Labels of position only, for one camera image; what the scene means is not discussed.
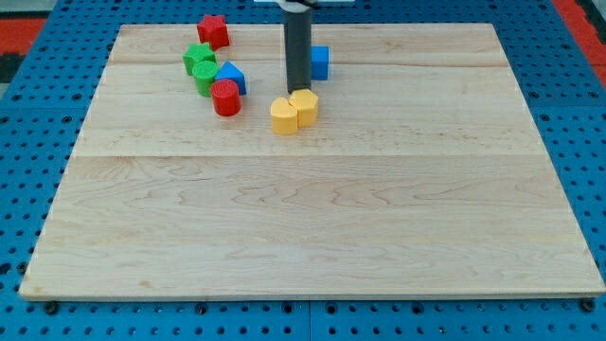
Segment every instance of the red star block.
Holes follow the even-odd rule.
[[[200,43],[210,43],[210,48],[213,51],[219,47],[229,46],[229,35],[227,34],[224,16],[205,15],[197,28]]]

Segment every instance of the blue pegboard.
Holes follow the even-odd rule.
[[[0,101],[0,340],[606,339],[606,299],[30,303],[16,293],[122,24],[278,23],[250,0],[60,0]],[[493,23],[602,276],[606,95],[547,0],[356,0],[316,23]]]

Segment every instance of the yellow heart block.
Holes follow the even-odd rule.
[[[278,135],[293,135],[298,130],[298,114],[287,99],[278,98],[272,102],[272,130]]]
[[[312,90],[294,90],[289,102],[299,114],[299,128],[315,124],[318,117],[318,96]]]

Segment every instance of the red cylinder block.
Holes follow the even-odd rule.
[[[232,80],[215,81],[210,86],[215,112],[223,117],[231,117],[241,109],[238,84]]]

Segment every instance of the blue triangular block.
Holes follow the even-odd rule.
[[[230,61],[227,61],[219,70],[215,80],[232,80],[238,84],[240,95],[246,95],[246,81],[244,74]]]

